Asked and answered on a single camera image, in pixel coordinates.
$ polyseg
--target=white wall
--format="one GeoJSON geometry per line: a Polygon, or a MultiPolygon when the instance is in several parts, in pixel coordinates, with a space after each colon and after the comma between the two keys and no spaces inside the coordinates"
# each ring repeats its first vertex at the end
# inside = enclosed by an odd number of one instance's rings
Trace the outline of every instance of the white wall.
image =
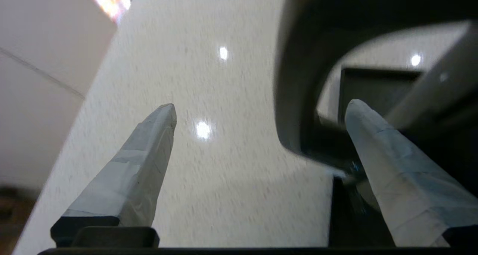
{"type": "Polygon", "coordinates": [[[92,0],[0,0],[0,185],[43,186],[115,30],[92,0]]]}

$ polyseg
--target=wall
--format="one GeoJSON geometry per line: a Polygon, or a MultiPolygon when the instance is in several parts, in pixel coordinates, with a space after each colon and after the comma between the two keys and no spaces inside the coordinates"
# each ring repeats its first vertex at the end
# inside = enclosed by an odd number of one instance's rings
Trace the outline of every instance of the wall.
{"type": "Polygon", "coordinates": [[[0,0],[0,185],[41,189],[115,30],[92,0],[0,0]]]}

